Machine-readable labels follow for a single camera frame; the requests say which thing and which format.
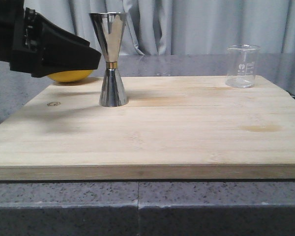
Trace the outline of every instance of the gray countertop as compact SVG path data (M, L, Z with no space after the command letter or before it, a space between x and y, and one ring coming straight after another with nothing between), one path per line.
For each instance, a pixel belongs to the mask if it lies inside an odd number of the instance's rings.
M295 54L258 74L295 95ZM91 76L103 76L104 61ZM226 55L120 56L122 76L225 75ZM0 62L0 123L52 81ZM0 182L0 235L295 235L295 180Z

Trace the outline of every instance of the stainless steel jigger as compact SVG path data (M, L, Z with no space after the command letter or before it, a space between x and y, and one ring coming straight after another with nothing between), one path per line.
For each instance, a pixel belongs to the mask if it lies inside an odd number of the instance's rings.
M118 56L126 22L126 13L90 13L97 39L106 61L99 104L118 107L128 103L118 71Z

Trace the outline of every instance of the lemon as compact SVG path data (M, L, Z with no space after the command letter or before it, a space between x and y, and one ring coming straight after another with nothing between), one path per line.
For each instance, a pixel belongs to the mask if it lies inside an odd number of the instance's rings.
M48 75L48 77L54 81L69 83L78 81L86 78L92 73L93 70L70 70L70 71L62 71L54 74Z

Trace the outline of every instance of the white curtain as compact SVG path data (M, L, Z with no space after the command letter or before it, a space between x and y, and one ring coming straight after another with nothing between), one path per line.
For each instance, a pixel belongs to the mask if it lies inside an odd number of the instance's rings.
M100 51L91 12L128 12L121 55L223 54L256 44L295 53L295 0L25 0L59 27Z

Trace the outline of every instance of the wooden cutting board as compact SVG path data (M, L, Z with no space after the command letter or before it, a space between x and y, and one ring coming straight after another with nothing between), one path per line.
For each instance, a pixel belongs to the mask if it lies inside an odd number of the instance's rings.
M0 125L0 180L295 178L295 101L262 77L124 77L53 84Z

